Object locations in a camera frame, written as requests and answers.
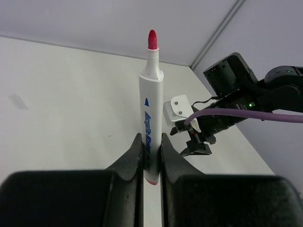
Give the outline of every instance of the red marker tip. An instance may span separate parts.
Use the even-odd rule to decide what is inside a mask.
[[[148,49],[156,50],[158,48],[157,34],[155,30],[151,30],[148,35]]]

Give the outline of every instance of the robotic arm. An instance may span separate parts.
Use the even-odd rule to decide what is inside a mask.
[[[217,101],[206,108],[229,108],[272,112],[281,109],[303,113],[303,68],[294,66],[279,66],[267,73],[263,80],[258,81],[239,53],[232,53],[212,65],[204,75],[216,93]],[[233,116],[201,116],[196,119],[197,125],[185,126],[186,117],[180,117],[174,104],[179,102],[166,102],[163,112],[168,125],[174,125],[170,134],[188,131],[190,141],[187,148],[181,152],[182,156],[210,155],[207,144],[216,142],[215,134],[246,120],[246,118]],[[186,105],[188,111],[196,112],[194,105]]]

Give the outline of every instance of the purple cable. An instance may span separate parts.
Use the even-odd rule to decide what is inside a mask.
[[[244,118],[254,118],[275,122],[291,122],[291,123],[303,123],[303,116],[300,115],[288,115],[288,114],[278,114],[278,113],[266,113],[260,111],[252,110],[238,110],[238,109],[224,109],[224,108],[209,108],[199,110],[184,122],[188,125],[193,119],[205,116],[205,115],[222,115],[222,116],[234,116],[234,117],[244,117]]]

